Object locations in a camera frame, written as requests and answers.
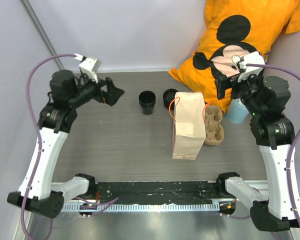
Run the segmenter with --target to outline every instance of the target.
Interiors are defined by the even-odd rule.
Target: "wall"
[[[13,239],[16,231],[20,210],[7,203],[7,196],[22,183],[36,141],[27,111],[26,79],[48,56],[19,1],[0,1],[0,240]],[[35,75],[32,98],[37,115],[47,103],[49,80],[56,70],[52,62]]]
[[[204,0],[30,0],[57,53],[102,61],[101,71],[170,69],[198,46]],[[78,65],[62,59],[64,67]]]
[[[281,36],[273,45],[267,63],[285,67],[300,74],[300,32]],[[288,80],[291,99],[284,113],[294,124],[295,131],[298,131],[300,128],[300,82],[276,70],[268,70],[265,73]],[[295,170],[300,193],[300,140],[296,146]]]

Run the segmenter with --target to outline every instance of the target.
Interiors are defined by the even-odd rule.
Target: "black cup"
[[[152,91],[143,91],[139,95],[139,104],[145,115],[152,114],[156,104],[156,95]]]
[[[163,104],[164,106],[169,109],[170,103],[175,99],[175,95],[178,92],[178,90],[174,88],[170,88],[168,90],[165,90],[163,93]],[[175,103],[171,105],[171,110],[175,109]]]

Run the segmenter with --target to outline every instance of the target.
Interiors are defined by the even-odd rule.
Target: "cartoon character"
[[[233,76],[239,73],[234,64],[240,57],[257,51],[249,43],[243,42],[251,29],[250,21],[242,15],[227,17],[217,29],[216,39],[225,44],[216,50],[208,60],[203,52],[196,52],[192,64],[197,70],[211,68],[214,79]]]

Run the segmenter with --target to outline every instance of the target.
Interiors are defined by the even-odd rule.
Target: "paper bag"
[[[177,92],[174,102],[172,158],[195,160],[206,139],[201,92]]]

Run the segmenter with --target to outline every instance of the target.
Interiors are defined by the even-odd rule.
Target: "orange cloth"
[[[234,55],[258,51],[265,60],[280,34],[300,31],[300,0],[206,0],[206,31],[192,57],[169,73],[225,113],[231,89],[217,100],[215,79],[238,74]]]

